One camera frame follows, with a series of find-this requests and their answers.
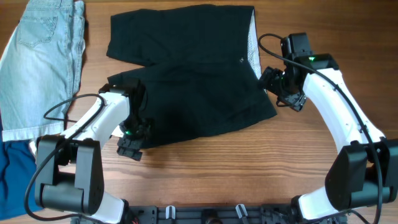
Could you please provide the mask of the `black shorts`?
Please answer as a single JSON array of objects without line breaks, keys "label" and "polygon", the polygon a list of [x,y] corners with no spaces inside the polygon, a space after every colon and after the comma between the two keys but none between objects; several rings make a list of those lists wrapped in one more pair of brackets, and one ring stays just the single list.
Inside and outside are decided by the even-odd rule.
[{"label": "black shorts", "polygon": [[144,149],[237,131],[277,113],[261,74],[253,6],[203,4],[111,16],[107,56],[136,69],[109,77],[146,87]]}]

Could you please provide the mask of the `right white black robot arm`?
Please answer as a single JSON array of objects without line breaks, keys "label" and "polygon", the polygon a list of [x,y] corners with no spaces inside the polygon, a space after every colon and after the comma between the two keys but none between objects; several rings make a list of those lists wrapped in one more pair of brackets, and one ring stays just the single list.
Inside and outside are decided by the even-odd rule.
[{"label": "right white black robot arm", "polygon": [[338,155],[324,186],[296,196],[286,208],[294,223],[340,222],[362,207],[382,206],[397,198],[397,141],[370,122],[349,92],[330,54],[315,54],[305,33],[280,39],[284,70],[267,67],[260,86],[275,94],[277,106],[301,111],[313,102],[327,125]]}]

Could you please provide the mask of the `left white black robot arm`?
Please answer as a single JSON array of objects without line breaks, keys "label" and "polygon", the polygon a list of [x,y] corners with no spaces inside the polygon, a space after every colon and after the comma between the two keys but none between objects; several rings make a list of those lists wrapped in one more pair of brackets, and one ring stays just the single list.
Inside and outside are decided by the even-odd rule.
[{"label": "left white black robot arm", "polygon": [[38,206],[65,212],[76,222],[138,223],[127,201],[105,192],[101,149],[120,130],[117,153],[141,159],[141,145],[153,127],[139,116],[145,94],[136,78],[100,88],[96,103],[71,128],[38,141],[37,170],[25,193],[33,192]]}]

